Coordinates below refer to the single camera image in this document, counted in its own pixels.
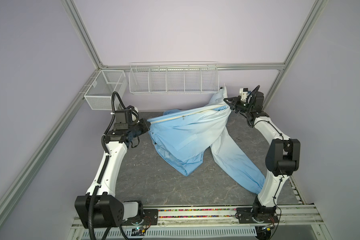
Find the white wire basket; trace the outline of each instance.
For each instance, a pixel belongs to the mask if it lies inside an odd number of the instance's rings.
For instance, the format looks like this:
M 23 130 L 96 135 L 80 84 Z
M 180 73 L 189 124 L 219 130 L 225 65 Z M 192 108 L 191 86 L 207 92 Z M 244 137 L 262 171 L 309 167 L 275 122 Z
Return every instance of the white wire basket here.
M 133 94 L 216 93 L 216 62 L 131 63 L 129 91 Z
M 100 70 L 84 98 L 93 110 L 111 110 L 111 97 L 114 91 L 123 96 L 127 88 L 127 79 L 122 70 Z M 115 107 L 119 105 L 119 100 L 115 98 Z

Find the red wire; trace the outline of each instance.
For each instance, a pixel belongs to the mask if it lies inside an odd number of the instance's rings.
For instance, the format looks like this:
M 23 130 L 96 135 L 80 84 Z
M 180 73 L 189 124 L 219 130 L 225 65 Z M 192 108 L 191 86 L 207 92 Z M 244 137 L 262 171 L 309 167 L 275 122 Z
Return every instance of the red wire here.
M 273 223 L 273 226 L 275 226 L 275 222 L 274 222 L 274 220 L 273 220 L 273 217 L 272 217 L 272 216 L 270 217 L 270 219 L 271 219 L 271 221 L 272 221 L 272 223 Z
M 152 219 L 148 216 L 146 216 L 146 217 L 149 218 L 149 226 L 145 230 L 147 230 L 151 226 L 151 223 L 152 223 Z

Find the aluminum frame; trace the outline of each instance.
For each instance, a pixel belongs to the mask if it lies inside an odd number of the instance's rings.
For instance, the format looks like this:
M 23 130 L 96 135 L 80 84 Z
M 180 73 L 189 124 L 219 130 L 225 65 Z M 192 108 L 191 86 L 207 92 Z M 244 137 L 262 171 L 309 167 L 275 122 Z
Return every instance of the aluminum frame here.
M 81 91 L 76 95 L 76 98 L 72 101 L 63 115 L 59 118 L 58 122 L 55 124 L 53 129 L 48 133 L 46 138 L 43 140 L 39 148 L 33 154 L 31 159 L 28 161 L 24 169 L 15 179 L 14 183 L 10 186 L 9 190 L 0 200 L 0 228 L 4 224 L 5 220 L 8 218 L 12 210 L 15 208 L 16 204 L 19 202 L 20 198 L 23 196 L 25 190 L 28 188 L 35 175 L 38 173 L 39 169 L 53 150 L 54 146 L 57 144 L 58 140 L 64 133 L 65 129 L 68 127 L 71 120 L 74 118 L 78 112 L 81 104 L 84 101 L 84 93 L 87 91 L 89 85 L 93 81 L 94 74 L 99 70 L 127 70 L 125 67 L 129 66 L 104 66 L 99 58 L 99 55 L 96 52 L 96 49 L 88 35 L 88 32 L 81 20 L 81 17 L 77 11 L 77 8 L 73 0 L 61 0 L 71 22 L 74 26 L 78 36 L 80 37 L 86 51 L 88 52 L 89 57 L 91 58 L 95 68 L 95 72 L 88 79 L 86 84 L 83 86 Z M 237 64 L 220 64 L 219 70 L 267 70 L 267 69 L 277 69 L 279 73 L 274 80 L 269 92 L 264 101 L 264 108 L 266 108 L 277 91 L 280 83 L 282 82 L 285 73 L 289 69 L 291 63 L 295 59 L 299 49 L 301 48 L 304 40 L 308 36 L 310 30 L 314 26 L 318 16 L 324 9 L 327 4 L 327 0 L 316 0 L 314 3 L 301 31 L 298 34 L 296 41 L 293 44 L 292 49 L 290 50 L 284 63 L 237 63 Z
M 147 207 L 145 209 L 221 209 L 221 208 L 237 208 L 237 207 L 251 207 L 251 206 L 199 206 L 199 207 L 179 207 L 179 206 L 165 206 L 165 207 Z M 314 232 L 317 234 L 318 240 L 332 240 L 325 224 L 317 211 L 315 205 L 279 205 L 281 208 L 281 217 L 279 225 L 311 225 Z M 216 210 L 216 211 L 159 211 L 157 225 L 151 226 L 150 229 L 165 229 L 165 228 L 184 228 L 184 227 L 237 227 L 237 226 L 263 226 L 263 223 L 244 223 L 240 224 L 235 218 L 235 210 Z M 224 217 L 184 217 L 184 218 L 162 218 L 167 216 L 183 216 L 183 215 L 222 215 Z M 67 240 L 80 240 L 86 230 L 82 226 L 79 217 L 75 217 L 72 223 Z
M 307 19 L 302 26 L 297 39 L 295 40 L 291 50 L 289 51 L 287 58 L 284 61 L 284 69 L 279 70 L 279 73 L 276 76 L 276 79 L 273 81 L 267 95 L 264 99 L 264 109 L 267 108 L 269 102 L 275 95 L 280 84 L 283 82 L 284 76 L 287 73 L 288 69 L 292 65 L 294 59 L 296 58 L 299 50 L 301 49 L 304 41 L 307 39 L 307 36 L 312 30 L 312 27 L 315 25 L 317 18 L 320 16 L 324 7 L 327 5 L 328 0 L 316 0 L 311 8 L 311 11 L 308 14 Z

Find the zipper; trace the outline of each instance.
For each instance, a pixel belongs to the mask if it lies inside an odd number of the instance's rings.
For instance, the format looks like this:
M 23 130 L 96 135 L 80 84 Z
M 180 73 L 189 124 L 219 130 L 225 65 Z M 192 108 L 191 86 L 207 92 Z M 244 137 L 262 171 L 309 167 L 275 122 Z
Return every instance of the zipper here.
M 151 122 L 151 124 L 154 124 L 154 123 L 158 123 L 158 122 L 165 122 L 165 121 L 169 121 L 169 120 L 173 120 L 173 119 L 178 119 L 178 118 L 183 118 L 183 120 L 185 119 L 186 116 L 190 116 L 190 115 L 194 115 L 194 114 L 197 114 L 197 113 L 204 113 L 204 112 L 207 112 L 207 111 L 211 111 L 213 110 L 214 108 L 218 108 L 219 106 L 215 106 L 211 109 L 207 109 L 207 110 L 204 110 L 204 111 L 199 111 L 199 112 L 194 112 L 194 113 L 190 113 L 190 114 L 187 114 L 187 115 L 182 115 L 182 116 L 177 116 L 177 117 L 173 117 L 173 118 L 167 118 L 167 119 L 163 119 L 163 120 L 158 120 L 158 121 L 155 121 L 155 122 Z

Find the wire mesh basket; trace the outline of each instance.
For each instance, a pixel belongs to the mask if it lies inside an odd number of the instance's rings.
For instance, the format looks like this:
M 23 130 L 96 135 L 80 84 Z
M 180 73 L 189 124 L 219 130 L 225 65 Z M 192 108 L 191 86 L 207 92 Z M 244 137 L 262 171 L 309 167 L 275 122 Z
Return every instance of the wire mesh basket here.
M 111 110 L 111 96 L 114 91 L 123 96 L 127 88 L 127 79 L 122 70 L 100 70 L 84 98 L 93 110 Z M 115 107 L 119 105 L 119 100 L 115 99 Z
M 219 90 L 219 74 L 215 62 L 138 64 L 130 64 L 129 90 L 133 94 L 216 93 Z

